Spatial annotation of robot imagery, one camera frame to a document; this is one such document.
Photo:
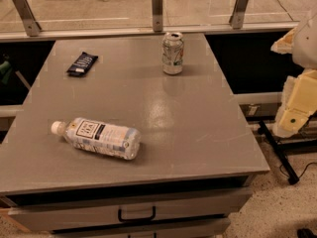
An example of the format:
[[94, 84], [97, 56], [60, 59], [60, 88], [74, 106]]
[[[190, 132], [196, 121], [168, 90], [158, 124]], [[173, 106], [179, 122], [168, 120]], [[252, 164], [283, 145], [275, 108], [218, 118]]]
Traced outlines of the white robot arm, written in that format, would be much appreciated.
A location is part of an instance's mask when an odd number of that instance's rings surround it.
[[297, 77], [289, 76], [281, 93], [272, 132], [280, 138], [297, 134], [317, 111], [317, 12], [312, 9], [292, 30], [270, 48], [304, 68]]

